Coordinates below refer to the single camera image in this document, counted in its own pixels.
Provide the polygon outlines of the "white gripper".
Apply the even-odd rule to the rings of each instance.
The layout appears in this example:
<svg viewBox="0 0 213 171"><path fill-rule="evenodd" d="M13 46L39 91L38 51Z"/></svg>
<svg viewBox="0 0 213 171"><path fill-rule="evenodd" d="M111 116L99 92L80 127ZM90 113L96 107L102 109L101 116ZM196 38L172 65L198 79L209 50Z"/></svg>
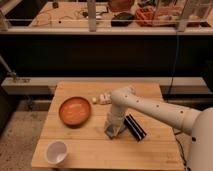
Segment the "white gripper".
<svg viewBox="0 0 213 171"><path fill-rule="evenodd" d="M108 112L105 122L105 134L110 139L113 139L116 136L116 130L119 130L118 134L121 134L126 130L126 126L124 125L124 117Z"/></svg>

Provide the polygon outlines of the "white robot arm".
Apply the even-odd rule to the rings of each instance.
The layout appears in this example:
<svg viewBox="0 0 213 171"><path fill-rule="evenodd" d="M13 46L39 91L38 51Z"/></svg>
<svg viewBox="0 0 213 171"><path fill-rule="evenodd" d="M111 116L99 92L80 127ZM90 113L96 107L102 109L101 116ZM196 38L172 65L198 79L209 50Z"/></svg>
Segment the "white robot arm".
<svg viewBox="0 0 213 171"><path fill-rule="evenodd" d="M187 171L213 171L213 107L200 111L136 96L131 86L119 88L111 92L111 108L105 121L105 133L110 138L116 137L123 129L128 108L191 137Z"/></svg>

